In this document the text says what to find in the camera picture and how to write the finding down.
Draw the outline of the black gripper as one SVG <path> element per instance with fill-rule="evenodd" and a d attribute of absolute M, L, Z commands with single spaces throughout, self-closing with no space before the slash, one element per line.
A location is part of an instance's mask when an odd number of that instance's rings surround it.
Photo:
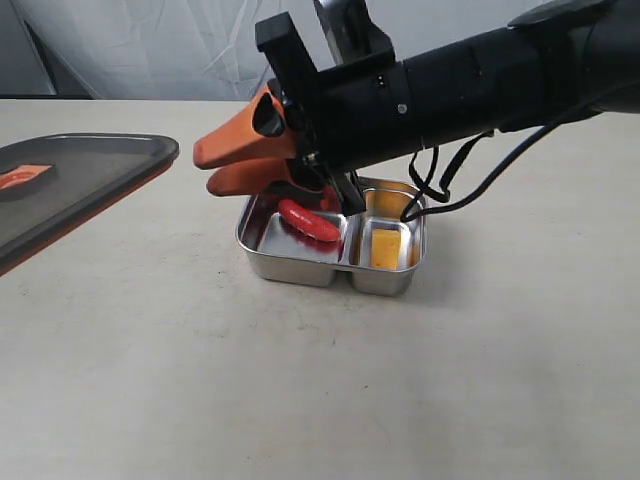
<path fill-rule="evenodd" d="M 276 77 L 285 117 L 300 135 L 298 161 L 310 169 L 290 169 L 286 159 L 297 155 L 296 134 L 285 123 L 281 102 L 264 87 L 243 110 L 195 143 L 194 165 L 219 168 L 207 181 L 207 191 L 217 197 L 269 193 L 328 211 L 325 180 L 343 215 L 363 212 L 357 170 L 422 147 L 412 124 L 404 65 L 390 37 L 371 18 L 368 37 L 369 55 L 318 70 L 288 13 L 258 22 L 256 47 Z"/>

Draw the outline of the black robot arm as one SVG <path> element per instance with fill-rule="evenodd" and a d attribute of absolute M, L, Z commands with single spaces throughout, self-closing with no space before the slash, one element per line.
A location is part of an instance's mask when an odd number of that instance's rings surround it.
<path fill-rule="evenodd" d="M 315 9 L 334 66 L 316 68 L 288 13 L 257 23 L 274 76 L 195 143 L 212 194 L 313 198 L 351 216 L 365 208 L 361 168 L 495 131 L 546 133 L 639 109 L 635 1 L 552 1 L 406 60 L 364 2 Z"/>

